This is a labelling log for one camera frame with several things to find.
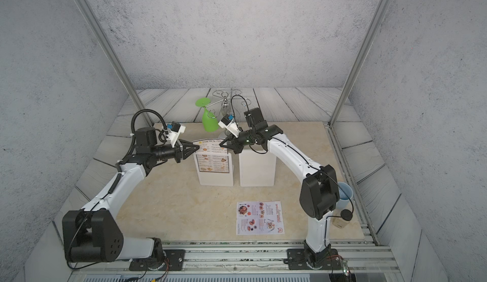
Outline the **dim sum inn menu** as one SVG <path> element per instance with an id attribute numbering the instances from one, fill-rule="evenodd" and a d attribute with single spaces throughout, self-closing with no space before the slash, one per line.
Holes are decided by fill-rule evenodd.
<path id="1" fill-rule="evenodd" d="M 193 143 L 199 147 L 194 153 L 199 172 L 230 172 L 230 158 L 227 148 L 221 147 L 223 139 L 201 139 Z"/>

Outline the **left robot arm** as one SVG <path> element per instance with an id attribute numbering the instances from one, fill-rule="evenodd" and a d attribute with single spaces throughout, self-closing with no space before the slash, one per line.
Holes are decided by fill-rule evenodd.
<path id="1" fill-rule="evenodd" d="M 159 165 L 169 160 L 179 163 L 199 150 L 181 140 L 185 126 L 171 123 L 162 130 L 145 127 L 132 131 L 128 153 L 115 165 L 110 182 L 80 210 L 68 211 L 62 219 L 65 258 L 75 262 L 145 260 L 161 265 L 166 260 L 158 238 L 131 238 L 123 235 L 116 217 L 132 191 Z"/>

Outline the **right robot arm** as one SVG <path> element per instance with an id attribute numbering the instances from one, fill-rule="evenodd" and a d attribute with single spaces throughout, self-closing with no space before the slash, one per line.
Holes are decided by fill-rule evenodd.
<path id="1" fill-rule="evenodd" d="M 261 146 L 294 173 L 301 183 L 299 203 L 308 216 L 308 234 L 301 260 L 311 269 L 324 268 L 332 256 L 331 218 L 340 199 L 335 169 L 331 165 L 321 166 L 302 153 L 280 127 L 264 120 L 259 108 L 246 111 L 244 115 L 249 126 L 247 130 L 242 130 L 229 114 L 218 122 L 230 133 L 219 145 L 236 155 L 246 146 Z"/>

